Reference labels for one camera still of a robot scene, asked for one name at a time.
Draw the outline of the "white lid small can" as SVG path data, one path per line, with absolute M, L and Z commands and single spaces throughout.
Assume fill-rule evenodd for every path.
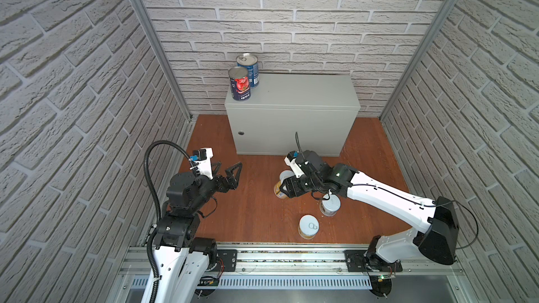
M 282 180 L 280 180 L 276 185 L 274 186 L 274 193 L 275 195 L 280 199 L 287 199 L 288 196 L 281 190 L 282 186 Z

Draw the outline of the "grey label pull-tab can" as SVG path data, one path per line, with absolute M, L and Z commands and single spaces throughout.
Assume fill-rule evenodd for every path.
M 296 174 L 293 171 L 282 171 L 279 175 L 279 180 L 284 181 L 286 178 L 295 177 Z

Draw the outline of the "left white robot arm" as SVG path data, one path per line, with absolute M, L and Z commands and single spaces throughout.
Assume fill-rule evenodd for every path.
M 196 232 L 205 217 L 202 207 L 215 193 L 237 189 L 241 170 L 237 163 L 224 175 L 210 167 L 171 178 L 168 201 L 147 242 L 151 273 L 143 302 L 190 302 L 195 292 L 217 286 L 224 272 L 234 270 L 234 252 L 221 257 L 215 239 L 197 237 Z

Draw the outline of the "left aluminium corner post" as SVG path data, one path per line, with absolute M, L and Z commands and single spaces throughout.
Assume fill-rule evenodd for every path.
M 171 86 L 171 91 L 173 92 L 173 95 L 181 109 L 181 112 L 184 114 L 185 118 L 188 121 L 191 121 L 193 118 L 193 115 L 191 111 L 189 110 L 188 104 L 185 101 L 185 97 L 183 96 L 181 88 L 179 87 L 178 82 L 174 76 L 173 70 L 171 68 L 171 64 L 168 61 L 168 58 L 166 57 L 164 47 L 162 46 L 159 40 L 159 35 L 157 34 L 157 31 L 154 28 L 154 25 L 150 18 L 150 14 L 148 13 L 148 10 L 146 6 L 144 5 L 143 0 L 129 0 L 129 1 L 140 22 L 140 26 L 143 28 L 145 36 L 147 37 L 147 40 L 150 46 L 152 47 L 152 50 L 154 51 L 156 59 L 163 70 L 164 76 L 166 80 L 168 81 L 169 85 Z

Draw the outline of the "yellow label pull-tab can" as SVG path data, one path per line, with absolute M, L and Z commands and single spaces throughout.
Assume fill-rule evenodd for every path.
M 319 221 L 313 215 L 304 215 L 298 223 L 298 233 L 306 240 L 313 239 L 319 232 Z

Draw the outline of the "blue label tin can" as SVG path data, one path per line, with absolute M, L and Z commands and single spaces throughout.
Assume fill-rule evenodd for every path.
M 258 57 L 251 53 L 243 53 L 237 56 L 236 61 L 238 66 L 247 69 L 250 87 L 257 87 L 259 84 Z

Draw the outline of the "aluminium corner post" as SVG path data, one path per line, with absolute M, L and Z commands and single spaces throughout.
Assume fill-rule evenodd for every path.
M 171 64 L 168 61 L 168 58 L 166 57 L 164 47 L 162 46 L 159 40 L 159 35 L 157 34 L 157 31 L 154 28 L 154 25 L 150 18 L 150 14 L 148 13 L 148 10 L 146 6 L 144 5 L 143 0 L 129 0 L 129 1 L 140 22 L 140 26 L 143 28 L 145 36 L 147 37 L 147 40 L 150 46 L 152 47 L 152 50 L 154 51 L 156 59 L 163 70 L 164 76 L 166 80 L 168 81 L 169 85 L 171 86 L 171 91 L 173 92 L 173 95 L 181 109 L 181 112 L 184 114 L 185 118 L 188 121 L 191 121 L 193 118 L 193 115 L 191 111 L 189 110 L 188 104 L 185 101 L 185 97 L 183 96 L 181 88 L 179 87 L 178 82 L 174 76 L 173 70 L 171 68 Z
M 432 23 L 425 32 L 424 37 L 418 45 L 418 48 L 415 50 L 410 62 L 406 66 L 402 76 L 400 77 L 397 85 L 394 88 L 392 95 L 387 101 L 383 111 L 380 114 L 379 120 L 384 122 L 389 116 L 392 108 L 397 104 L 397 100 L 401 95 L 404 88 L 407 86 L 408 81 L 411 79 L 414 71 L 421 62 L 423 56 L 430 49 L 433 41 L 439 34 L 440 30 L 444 26 L 449 14 L 453 11 L 458 0 L 444 0 L 440 6 L 438 12 L 434 16 Z

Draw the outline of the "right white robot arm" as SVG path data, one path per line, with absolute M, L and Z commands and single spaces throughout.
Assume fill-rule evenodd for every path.
M 320 192 L 369 204 L 410 225 L 391 236 L 375 236 L 362 258 L 370 272 L 397 269 L 402 260 L 424 256 L 441 265 L 456 260 L 459 224 L 453 202 L 414 196 L 345 164 L 330 166 L 314 151 L 291 151 L 284 159 L 294 175 L 279 190 L 288 198 Z

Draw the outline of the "front aluminium mounting rail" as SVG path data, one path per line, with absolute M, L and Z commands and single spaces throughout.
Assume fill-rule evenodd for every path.
M 362 244 L 250 244 L 219 243 L 219 250 L 234 250 L 233 272 L 227 275 L 348 275 L 463 276 L 459 263 L 440 265 L 424 257 L 403 260 L 384 271 L 367 270 Z

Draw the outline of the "grey metal cabinet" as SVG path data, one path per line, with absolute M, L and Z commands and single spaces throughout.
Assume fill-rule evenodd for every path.
M 285 156 L 302 147 L 337 157 L 360 111 L 348 75 L 261 74 L 251 97 L 225 109 L 239 155 Z

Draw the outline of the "right aluminium corner post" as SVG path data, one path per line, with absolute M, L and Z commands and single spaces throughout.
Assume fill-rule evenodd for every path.
M 404 88 L 407 86 L 408 81 L 411 79 L 414 71 L 421 62 L 423 56 L 430 49 L 433 41 L 439 34 L 440 30 L 444 26 L 449 14 L 453 11 L 458 0 L 444 0 L 440 6 L 438 12 L 434 16 L 432 23 L 425 32 L 424 37 L 418 45 L 418 48 L 415 50 L 410 62 L 406 66 L 402 76 L 400 77 L 397 85 L 394 88 L 392 95 L 387 101 L 383 111 L 380 114 L 379 120 L 384 122 L 389 116 L 392 108 L 397 104 L 397 100 L 401 95 Z

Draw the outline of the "perforated white vent strip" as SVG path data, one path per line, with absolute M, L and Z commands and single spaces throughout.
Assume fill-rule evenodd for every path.
M 366 275 L 314 275 L 314 276 L 223 276 L 219 283 L 198 285 L 202 290 L 371 290 Z

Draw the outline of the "dark tomato label can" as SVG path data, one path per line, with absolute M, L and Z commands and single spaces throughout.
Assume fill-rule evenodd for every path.
M 233 67 L 228 72 L 232 98 L 237 101 L 248 100 L 251 97 L 251 87 L 248 80 L 248 70 L 245 67 Z

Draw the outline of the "plain lid silver can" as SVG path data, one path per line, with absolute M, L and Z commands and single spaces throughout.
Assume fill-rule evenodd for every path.
M 333 217 L 341 208 L 341 200 L 335 194 L 331 194 L 328 199 L 322 200 L 319 205 L 321 213 L 327 217 Z

